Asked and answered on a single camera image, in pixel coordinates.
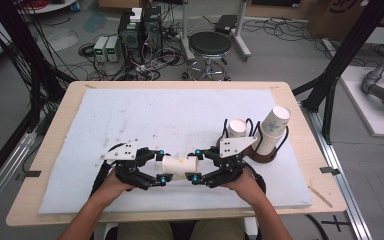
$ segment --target floor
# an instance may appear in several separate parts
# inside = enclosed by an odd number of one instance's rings
[[[85,2],[80,13],[72,13],[69,9],[58,13],[40,15],[44,26],[75,31],[79,42],[73,47],[58,52],[65,64],[69,66],[78,79],[96,77],[91,74],[93,69],[85,59],[77,54],[78,48],[93,42],[100,34],[113,34],[117,29],[117,13],[102,13],[96,5]],[[217,22],[217,17],[209,16],[209,20]],[[252,52],[248,61],[244,62],[236,49],[227,56],[226,69],[232,81],[285,81],[290,87],[296,88],[316,78],[329,64],[328,54],[321,51],[322,45],[313,40],[290,35],[273,36],[269,28],[261,28],[255,20],[246,22],[242,37]],[[190,29],[211,29],[206,19],[196,17],[189,21]],[[307,32],[301,24],[290,25],[289,33],[303,36]],[[373,67],[384,60],[383,56],[374,51],[374,45],[365,46],[353,61],[353,65]],[[106,66],[108,72],[116,71],[117,64]],[[181,74],[187,65],[170,66],[160,71],[158,80],[181,80]],[[297,96],[301,101],[308,93]],[[0,56],[0,148],[15,130],[29,110],[28,91],[14,67],[5,56]],[[384,138],[372,137],[356,111],[350,97],[339,83],[336,91],[334,114],[332,119],[331,140],[336,154],[340,159],[344,174],[357,200],[358,206],[368,225],[372,239],[384,239]],[[38,136],[35,147],[42,136]],[[22,174],[22,167],[28,168],[34,158],[33,154],[17,169],[11,180],[4,186],[0,195],[0,239],[55,239],[65,225],[41,226],[34,228],[12,228],[5,223],[6,215],[21,187],[22,181],[17,180]],[[356,239],[348,224],[348,216],[343,214],[316,214],[314,217],[322,223],[329,239]],[[294,239],[322,239],[315,225],[304,215],[282,216]]]

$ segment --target white cylinder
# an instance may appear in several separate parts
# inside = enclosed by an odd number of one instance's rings
[[[279,140],[282,138],[282,135],[273,137],[268,135],[263,129],[261,129],[261,131],[263,134],[263,141],[261,142],[260,146],[258,146],[258,143],[260,142],[261,136],[258,131],[255,134],[257,137],[257,141],[255,141],[251,146],[252,149],[254,149],[254,151],[256,151],[258,154],[269,155],[276,147],[276,144],[279,142]]]
[[[186,157],[163,157],[163,173],[173,174],[172,181],[186,179],[185,173],[199,172],[198,158],[195,156]]]
[[[246,122],[242,119],[236,118],[229,122],[227,126],[227,136],[229,138],[245,137],[246,135]]]
[[[261,123],[261,130],[271,137],[282,136],[291,118],[291,111],[283,106],[275,106]]]

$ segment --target round stool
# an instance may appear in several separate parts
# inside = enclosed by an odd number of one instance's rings
[[[189,66],[187,71],[189,78],[198,80],[207,76],[213,81],[228,80],[224,68],[212,60],[221,59],[224,64],[227,64],[224,57],[230,53],[231,47],[229,38],[224,34],[217,32],[193,34],[189,38],[189,49],[204,60],[196,61]]]

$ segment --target computer tower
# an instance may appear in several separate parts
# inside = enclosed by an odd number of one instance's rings
[[[118,35],[121,42],[121,50],[126,63],[143,63],[142,51],[144,50],[144,28],[143,22],[131,22],[130,12],[126,11],[120,18],[118,26]]]
[[[153,6],[144,8],[143,22],[148,52],[155,53],[163,48],[161,7]]]

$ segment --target white mat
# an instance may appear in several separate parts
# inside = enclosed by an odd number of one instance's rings
[[[348,67],[342,74],[342,83],[373,136],[384,137],[384,104],[372,95],[361,91],[364,77],[373,68]],[[384,72],[378,85],[384,87]]]
[[[139,147],[186,156],[214,146],[224,119],[256,122],[273,106],[270,91],[264,90],[89,89],[52,169],[39,213],[77,212],[89,196],[101,154],[117,143],[138,139]],[[272,163],[248,162],[265,178],[274,206],[312,204],[289,141]],[[211,160],[204,159],[200,165],[204,174],[215,170]],[[141,171],[155,176],[155,169],[151,160]],[[229,189],[193,186],[181,180],[123,193],[106,211],[242,207],[249,206]]]

